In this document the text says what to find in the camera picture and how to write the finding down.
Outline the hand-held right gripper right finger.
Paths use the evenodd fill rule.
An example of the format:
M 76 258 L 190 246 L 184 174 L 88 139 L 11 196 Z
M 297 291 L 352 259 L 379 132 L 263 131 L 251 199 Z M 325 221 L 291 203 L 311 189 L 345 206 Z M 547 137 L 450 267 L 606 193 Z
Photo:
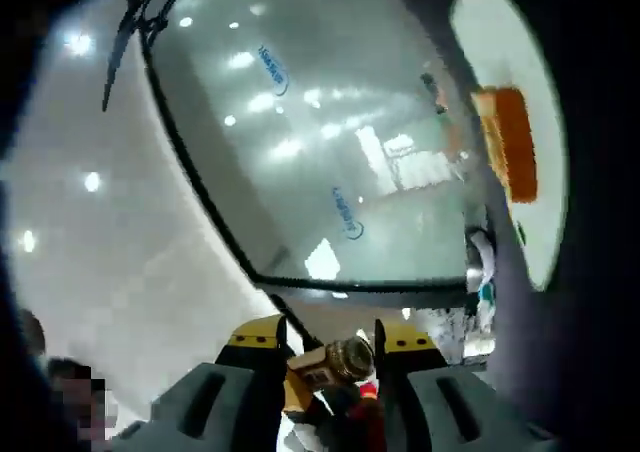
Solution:
M 464 366 L 450 366 L 425 332 L 375 322 L 375 368 L 388 451 L 554 451 L 556 439 L 523 419 Z

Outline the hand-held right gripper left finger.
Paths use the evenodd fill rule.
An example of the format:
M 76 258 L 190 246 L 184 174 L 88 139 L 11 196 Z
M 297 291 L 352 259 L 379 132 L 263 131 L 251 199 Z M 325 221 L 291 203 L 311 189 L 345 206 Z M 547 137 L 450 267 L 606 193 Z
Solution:
M 150 419 L 112 440 L 114 451 L 275 451 L 284 405 L 286 319 L 239 326 L 213 363 L 201 363 L 159 396 Z

